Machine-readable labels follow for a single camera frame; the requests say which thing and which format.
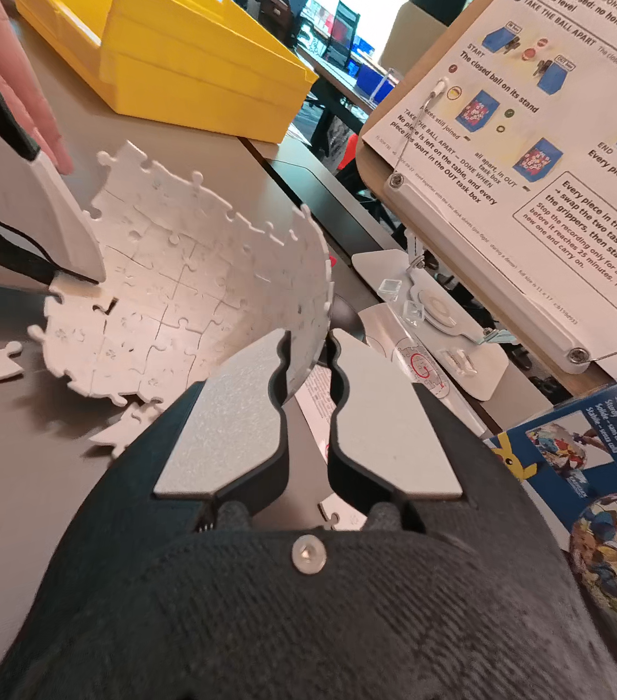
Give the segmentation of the black round ball stand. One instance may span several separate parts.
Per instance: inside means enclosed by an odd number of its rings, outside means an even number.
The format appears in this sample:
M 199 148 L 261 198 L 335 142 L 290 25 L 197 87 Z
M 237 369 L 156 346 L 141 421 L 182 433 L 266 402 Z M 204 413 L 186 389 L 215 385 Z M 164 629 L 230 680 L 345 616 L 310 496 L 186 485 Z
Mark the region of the black round ball stand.
M 329 331 L 334 330 L 343 330 L 366 344 L 366 331 L 362 319 L 357 311 L 338 294 L 333 295 L 330 310 Z

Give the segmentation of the yellow plastic bin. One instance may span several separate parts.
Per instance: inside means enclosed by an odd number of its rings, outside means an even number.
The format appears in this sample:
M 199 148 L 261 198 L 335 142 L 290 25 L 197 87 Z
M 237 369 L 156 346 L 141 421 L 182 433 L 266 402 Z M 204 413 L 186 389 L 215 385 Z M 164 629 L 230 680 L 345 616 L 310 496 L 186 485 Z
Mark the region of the yellow plastic bin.
M 16 1 L 116 113 L 279 144 L 317 75 L 233 1 Z

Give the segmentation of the dark adjacent table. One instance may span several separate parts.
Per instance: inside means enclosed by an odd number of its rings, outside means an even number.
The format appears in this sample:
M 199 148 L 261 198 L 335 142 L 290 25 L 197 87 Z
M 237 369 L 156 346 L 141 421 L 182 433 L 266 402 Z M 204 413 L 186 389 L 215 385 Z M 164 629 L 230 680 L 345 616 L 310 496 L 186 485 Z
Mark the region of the dark adjacent table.
M 339 183 L 298 139 L 285 135 L 279 144 L 238 139 L 295 205 L 305 204 L 346 259 L 357 253 L 400 249 L 380 223 Z

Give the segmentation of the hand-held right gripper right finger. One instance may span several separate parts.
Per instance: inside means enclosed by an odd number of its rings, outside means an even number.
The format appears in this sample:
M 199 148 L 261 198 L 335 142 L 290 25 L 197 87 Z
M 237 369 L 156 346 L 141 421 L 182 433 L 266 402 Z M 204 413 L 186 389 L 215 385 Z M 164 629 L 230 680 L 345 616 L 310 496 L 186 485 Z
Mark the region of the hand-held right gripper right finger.
M 462 486 L 409 377 L 343 330 L 331 331 L 326 347 L 333 491 L 345 502 L 460 499 Z

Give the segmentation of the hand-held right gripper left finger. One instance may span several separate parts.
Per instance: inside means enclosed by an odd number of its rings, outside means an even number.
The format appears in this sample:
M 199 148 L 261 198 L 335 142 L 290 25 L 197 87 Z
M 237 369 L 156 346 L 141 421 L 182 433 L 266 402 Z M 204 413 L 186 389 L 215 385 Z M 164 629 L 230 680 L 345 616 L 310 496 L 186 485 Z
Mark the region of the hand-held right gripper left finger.
M 277 329 L 204 383 L 154 487 L 158 498 L 272 502 L 288 481 L 291 334 Z

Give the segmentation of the white instruction leaflet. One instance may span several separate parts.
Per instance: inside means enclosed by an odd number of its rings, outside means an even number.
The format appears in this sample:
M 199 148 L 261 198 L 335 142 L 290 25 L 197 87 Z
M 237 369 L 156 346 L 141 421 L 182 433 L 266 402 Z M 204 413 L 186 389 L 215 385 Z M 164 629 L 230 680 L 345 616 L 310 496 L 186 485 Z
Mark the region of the white instruction leaflet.
M 411 382 L 426 387 L 477 437 L 488 436 L 488 428 L 455 382 L 387 304 L 375 304 L 358 314 L 365 326 L 366 345 L 398 367 Z M 296 392 L 296 401 L 324 460 L 328 457 L 330 419 L 335 406 L 330 398 L 330 381 L 331 372 L 323 351 L 318 364 Z

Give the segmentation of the wooden board with instruction sheet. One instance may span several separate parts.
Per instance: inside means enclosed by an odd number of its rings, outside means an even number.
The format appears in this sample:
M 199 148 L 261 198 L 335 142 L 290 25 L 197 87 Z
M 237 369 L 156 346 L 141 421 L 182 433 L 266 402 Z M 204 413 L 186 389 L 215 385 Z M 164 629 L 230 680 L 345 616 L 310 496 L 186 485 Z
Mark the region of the wooden board with instruction sheet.
M 363 132 L 383 192 L 532 345 L 617 380 L 617 1 L 473 1 Z

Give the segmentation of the blue puzzle box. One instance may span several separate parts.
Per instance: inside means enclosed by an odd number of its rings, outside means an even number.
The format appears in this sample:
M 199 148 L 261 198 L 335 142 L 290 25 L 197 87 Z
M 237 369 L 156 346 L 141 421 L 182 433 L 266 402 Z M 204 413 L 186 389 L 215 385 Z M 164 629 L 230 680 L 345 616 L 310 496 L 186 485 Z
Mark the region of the blue puzzle box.
M 617 383 L 485 443 L 567 531 L 572 569 L 617 646 Z

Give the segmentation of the flat clear plastic clip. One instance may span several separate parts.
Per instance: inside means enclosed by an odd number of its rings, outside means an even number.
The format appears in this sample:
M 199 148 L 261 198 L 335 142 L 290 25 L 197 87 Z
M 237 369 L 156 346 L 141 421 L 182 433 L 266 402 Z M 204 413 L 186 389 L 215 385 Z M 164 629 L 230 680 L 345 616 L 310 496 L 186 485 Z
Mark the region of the flat clear plastic clip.
M 478 374 L 470 356 L 461 348 L 443 349 L 441 355 L 460 376 L 473 377 Z

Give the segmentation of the partly built puzzle ball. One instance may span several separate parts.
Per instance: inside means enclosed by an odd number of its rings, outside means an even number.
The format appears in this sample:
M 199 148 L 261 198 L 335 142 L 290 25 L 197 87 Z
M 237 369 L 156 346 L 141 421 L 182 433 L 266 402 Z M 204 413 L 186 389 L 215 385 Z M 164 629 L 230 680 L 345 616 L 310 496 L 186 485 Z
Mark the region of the partly built puzzle ball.
M 291 334 L 288 394 L 317 363 L 333 297 L 329 250 L 306 205 L 275 231 L 257 228 L 195 171 L 184 180 L 126 142 L 90 217 L 118 299 L 102 313 L 69 311 L 50 293 L 45 328 L 27 329 L 47 369 L 82 396 L 158 402 L 163 412 L 238 351 L 276 329 Z

